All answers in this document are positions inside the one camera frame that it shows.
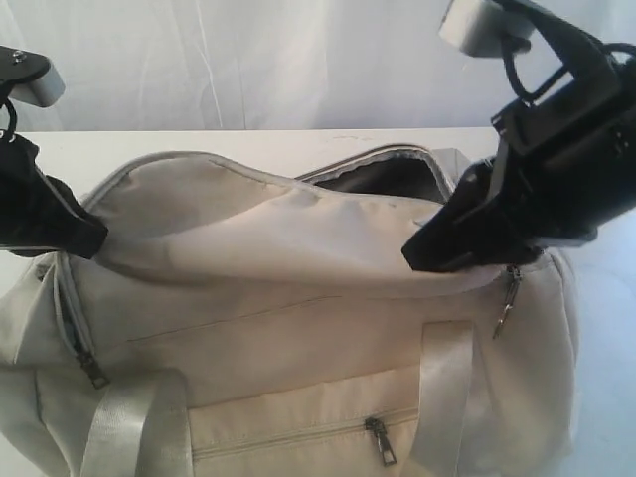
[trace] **table surface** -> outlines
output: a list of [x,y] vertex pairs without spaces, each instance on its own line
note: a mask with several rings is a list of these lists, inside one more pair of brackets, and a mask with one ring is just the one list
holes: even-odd
[[[457,148],[470,159],[492,155],[491,128],[48,132],[27,135],[41,147],[40,167],[67,182],[77,196],[113,169],[152,152],[214,152],[249,167],[295,177],[387,143]],[[600,238],[571,252],[579,284],[581,391],[578,434],[559,476],[636,475],[636,213],[600,231]],[[0,254],[0,294],[22,273],[25,260]],[[38,472],[0,437],[4,475]]]

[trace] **zipper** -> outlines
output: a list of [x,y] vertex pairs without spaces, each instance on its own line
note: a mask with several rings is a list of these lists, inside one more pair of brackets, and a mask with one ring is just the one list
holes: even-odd
[[504,300],[504,310],[502,311],[499,320],[497,320],[497,325],[495,326],[495,331],[493,332],[493,340],[496,340],[501,336],[501,333],[504,331],[504,327],[510,318],[510,313],[515,307],[515,300],[517,299],[517,294],[519,293],[519,287],[521,286],[521,282],[524,279],[523,272],[517,265],[510,265],[506,268],[506,273],[508,274],[508,279],[510,284],[508,285],[508,291],[506,292],[506,299]]
[[83,337],[80,327],[74,320],[67,296],[63,292],[58,266],[54,266],[56,269],[53,277],[53,301],[62,341],[78,361],[79,367],[86,373],[93,387],[96,390],[101,390],[110,384],[110,380],[99,366],[91,346]]
[[[360,421],[359,419],[348,420],[311,429],[293,430],[277,435],[220,443],[215,447],[195,450],[193,452],[193,459],[197,461],[226,457],[229,455],[247,453],[256,449],[291,445],[355,432],[369,432],[373,436],[375,444],[378,446],[378,451],[381,453],[384,465],[387,467],[398,463],[398,459],[389,442],[387,428],[411,422],[416,420],[417,417],[417,407],[384,412],[377,416],[369,417],[364,421]],[[368,428],[368,423],[372,423],[374,426]]]
[[376,417],[369,417],[365,420],[365,429],[374,435],[378,443],[378,452],[380,453],[384,466],[389,467],[390,465],[397,464],[398,459],[387,436],[387,426],[385,423]]

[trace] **strap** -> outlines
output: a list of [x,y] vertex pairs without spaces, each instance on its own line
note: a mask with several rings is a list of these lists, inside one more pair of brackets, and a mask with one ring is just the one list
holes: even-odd
[[473,373],[473,324],[423,328],[419,421],[400,477],[455,477]]
[[185,385],[174,372],[112,383],[92,421],[80,477],[137,476],[194,476]]

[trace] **white wall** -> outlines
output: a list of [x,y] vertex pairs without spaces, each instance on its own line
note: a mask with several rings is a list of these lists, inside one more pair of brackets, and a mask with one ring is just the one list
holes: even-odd
[[[543,0],[628,40],[629,0]],[[27,130],[487,125],[499,61],[437,38],[448,0],[0,0],[0,44],[44,53],[68,92]],[[528,85],[557,64],[537,42]]]

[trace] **metal zipper pull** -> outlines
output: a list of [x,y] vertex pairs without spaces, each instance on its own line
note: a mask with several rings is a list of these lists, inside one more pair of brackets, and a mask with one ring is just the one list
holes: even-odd
[[376,442],[378,443],[378,451],[382,457],[382,463],[385,467],[395,465],[398,463],[396,454],[394,453],[389,438],[387,437],[387,428],[385,424],[375,417],[369,417],[365,420],[365,430],[369,430],[373,433]]
[[517,298],[519,287],[521,286],[521,282],[524,278],[521,269],[518,266],[511,265],[506,269],[506,271],[510,275],[511,282],[510,286],[508,287],[508,293],[506,293],[506,300],[504,301],[504,311],[497,321],[497,326],[495,326],[493,340],[499,338],[502,331],[504,331],[504,326],[506,326],[506,321],[508,321],[510,312],[515,306],[515,299]]
[[76,355],[76,359],[96,390],[101,390],[110,384],[110,380],[101,370],[99,363],[91,353],[82,351]]

